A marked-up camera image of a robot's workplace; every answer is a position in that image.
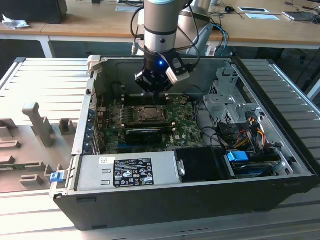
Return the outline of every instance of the table leg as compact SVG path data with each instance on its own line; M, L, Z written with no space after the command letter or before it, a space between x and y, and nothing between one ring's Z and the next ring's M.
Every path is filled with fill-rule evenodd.
M55 52L48 36L37 36L37 40L41 43L43 53L46 58L55 58Z

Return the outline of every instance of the motherboard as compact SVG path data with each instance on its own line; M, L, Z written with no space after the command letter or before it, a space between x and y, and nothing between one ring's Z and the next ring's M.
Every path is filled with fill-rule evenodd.
M123 96L98 109L101 154L173 151L203 147L195 122L193 102L187 96L152 98Z

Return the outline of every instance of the robotic arm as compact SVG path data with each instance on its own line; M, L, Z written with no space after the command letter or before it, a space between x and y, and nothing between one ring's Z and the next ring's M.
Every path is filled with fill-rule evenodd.
M146 92L159 94L183 81L193 71L175 49L180 12L192 0L145 0L144 2L144 67L135 82Z

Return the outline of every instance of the crumpled paper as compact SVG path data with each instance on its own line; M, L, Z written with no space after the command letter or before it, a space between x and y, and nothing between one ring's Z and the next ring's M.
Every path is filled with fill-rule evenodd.
M9 29L20 29L20 28L26 28L30 27L28 23L25 20L13 20L10 18L7 18L5 15L2 14L3 21L2 23Z

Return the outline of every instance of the blue cable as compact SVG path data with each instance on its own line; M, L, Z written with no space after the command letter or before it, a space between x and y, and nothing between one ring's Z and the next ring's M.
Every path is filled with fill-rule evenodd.
M221 53L221 56L222 56L224 54L224 51L226 50L226 47L227 47L227 35L226 35L226 32L221 27L219 27L218 25L213 23L213 26L218 28L221 31L221 33L223 34L223 36L224 36L224 47L223 47L223 51Z

